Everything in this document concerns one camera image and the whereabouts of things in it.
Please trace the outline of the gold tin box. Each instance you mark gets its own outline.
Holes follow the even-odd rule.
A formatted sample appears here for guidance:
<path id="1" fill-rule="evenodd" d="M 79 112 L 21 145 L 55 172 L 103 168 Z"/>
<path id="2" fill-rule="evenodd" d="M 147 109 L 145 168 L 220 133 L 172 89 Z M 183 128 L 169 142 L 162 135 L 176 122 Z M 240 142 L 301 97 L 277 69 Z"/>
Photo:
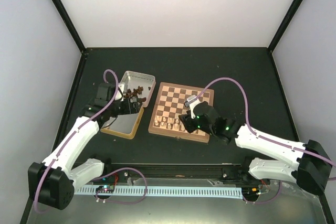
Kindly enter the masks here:
<path id="1" fill-rule="evenodd" d="M 137 114 L 120 115 L 117 118 L 111 117 L 100 131 L 131 140 L 135 137 L 143 112 L 144 108 L 141 108 Z"/>

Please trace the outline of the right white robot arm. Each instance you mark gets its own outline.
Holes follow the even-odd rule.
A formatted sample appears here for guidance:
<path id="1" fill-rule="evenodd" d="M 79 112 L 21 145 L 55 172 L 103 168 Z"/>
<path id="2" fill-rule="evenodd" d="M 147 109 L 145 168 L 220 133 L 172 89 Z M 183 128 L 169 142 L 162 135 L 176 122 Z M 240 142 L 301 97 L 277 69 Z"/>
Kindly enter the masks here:
<path id="1" fill-rule="evenodd" d="M 185 130 L 195 130 L 223 140 L 234 141 L 237 147 L 268 156 L 269 160 L 254 158 L 240 168 L 239 179 L 250 184 L 255 179 L 274 179 L 296 183 L 301 189 L 323 195 L 332 164 L 322 145 L 314 140 L 295 142 L 264 134 L 247 124 L 223 118 L 207 102 L 192 102 L 186 114 L 179 116 Z"/>

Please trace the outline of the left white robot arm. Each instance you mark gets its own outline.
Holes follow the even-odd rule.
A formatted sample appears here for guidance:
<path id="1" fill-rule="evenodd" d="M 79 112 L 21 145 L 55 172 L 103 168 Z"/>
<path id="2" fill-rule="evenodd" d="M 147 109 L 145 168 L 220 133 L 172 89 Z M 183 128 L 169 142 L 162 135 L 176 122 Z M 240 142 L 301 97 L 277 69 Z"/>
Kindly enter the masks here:
<path id="1" fill-rule="evenodd" d="M 35 204 L 63 210 L 71 202 L 76 189 L 95 178 L 106 182 L 112 177 L 112 167 L 99 159 L 90 158 L 76 168 L 73 165 L 107 121 L 139 112 L 141 101 L 126 98 L 124 88 L 123 82 L 117 85 L 100 84 L 96 97 L 83 108 L 58 147 L 41 163 L 30 165 L 29 197 Z"/>

